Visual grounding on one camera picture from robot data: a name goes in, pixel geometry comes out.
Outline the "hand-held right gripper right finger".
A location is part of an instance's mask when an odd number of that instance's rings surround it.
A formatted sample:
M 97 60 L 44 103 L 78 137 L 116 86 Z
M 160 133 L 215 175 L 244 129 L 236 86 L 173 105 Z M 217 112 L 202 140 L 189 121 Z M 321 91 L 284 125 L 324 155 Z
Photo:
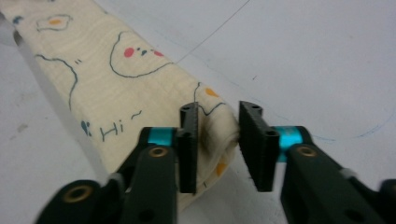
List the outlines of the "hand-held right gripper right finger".
M 263 109 L 239 103 L 239 146 L 259 192 L 270 192 L 286 164 L 280 201 L 289 224 L 386 224 L 373 193 L 318 148 L 303 126 L 270 126 Z

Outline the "white foam mat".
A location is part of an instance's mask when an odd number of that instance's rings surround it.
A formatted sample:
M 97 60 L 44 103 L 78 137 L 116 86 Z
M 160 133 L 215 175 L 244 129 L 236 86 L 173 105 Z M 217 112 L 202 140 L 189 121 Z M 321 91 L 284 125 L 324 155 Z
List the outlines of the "white foam mat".
M 229 105 L 303 125 L 376 188 L 396 178 L 396 0 L 94 0 Z M 0 224 L 104 179 L 28 63 L 0 0 Z

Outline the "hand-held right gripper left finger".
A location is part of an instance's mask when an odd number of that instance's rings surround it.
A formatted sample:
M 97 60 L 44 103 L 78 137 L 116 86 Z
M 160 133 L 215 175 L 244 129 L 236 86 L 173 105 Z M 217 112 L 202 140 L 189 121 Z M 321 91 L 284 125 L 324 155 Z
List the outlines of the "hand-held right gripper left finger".
M 177 224 L 177 194 L 196 192 L 198 104 L 179 115 L 178 128 L 143 128 L 118 170 L 127 185 L 120 224 Z

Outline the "cream towel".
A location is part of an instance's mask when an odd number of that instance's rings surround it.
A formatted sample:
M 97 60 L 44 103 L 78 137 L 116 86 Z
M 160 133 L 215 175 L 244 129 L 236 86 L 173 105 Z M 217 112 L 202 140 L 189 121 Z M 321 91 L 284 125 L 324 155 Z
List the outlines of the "cream towel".
M 233 160 L 239 128 L 232 109 L 211 88 L 167 59 L 94 0 L 0 0 L 0 13 L 28 45 L 113 173 L 144 127 L 176 127 L 179 109 L 199 105 L 195 193 L 185 209 Z

